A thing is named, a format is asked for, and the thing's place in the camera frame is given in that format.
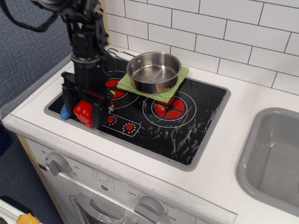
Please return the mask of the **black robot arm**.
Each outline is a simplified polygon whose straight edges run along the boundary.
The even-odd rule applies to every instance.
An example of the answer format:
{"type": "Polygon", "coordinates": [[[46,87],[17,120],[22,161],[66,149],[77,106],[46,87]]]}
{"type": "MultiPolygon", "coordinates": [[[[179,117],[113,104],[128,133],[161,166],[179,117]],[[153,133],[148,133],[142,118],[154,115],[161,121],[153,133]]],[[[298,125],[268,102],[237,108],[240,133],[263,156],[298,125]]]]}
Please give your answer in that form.
{"type": "Polygon", "coordinates": [[[75,109],[83,100],[91,105],[91,126],[99,128],[113,109],[113,95],[106,87],[108,33],[100,1],[36,0],[34,3],[60,15],[67,25],[74,63],[74,73],[62,73],[63,100],[68,114],[75,116],[75,109]]]}

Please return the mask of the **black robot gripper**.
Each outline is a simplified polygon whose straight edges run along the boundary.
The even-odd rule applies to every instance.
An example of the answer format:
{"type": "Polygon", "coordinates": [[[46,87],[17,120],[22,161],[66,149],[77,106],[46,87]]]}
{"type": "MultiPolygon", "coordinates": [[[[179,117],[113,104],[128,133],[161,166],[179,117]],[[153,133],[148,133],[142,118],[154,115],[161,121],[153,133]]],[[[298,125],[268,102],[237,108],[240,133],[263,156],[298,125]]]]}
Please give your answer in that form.
{"type": "MultiPolygon", "coordinates": [[[[107,75],[97,63],[74,63],[74,72],[64,72],[63,101],[70,117],[74,116],[74,108],[81,99],[90,99],[88,93],[95,93],[105,101],[112,99],[112,93],[106,87],[107,75]]],[[[99,128],[107,122],[110,113],[114,110],[112,100],[107,103],[92,103],[92,127],[99,128]]]]}

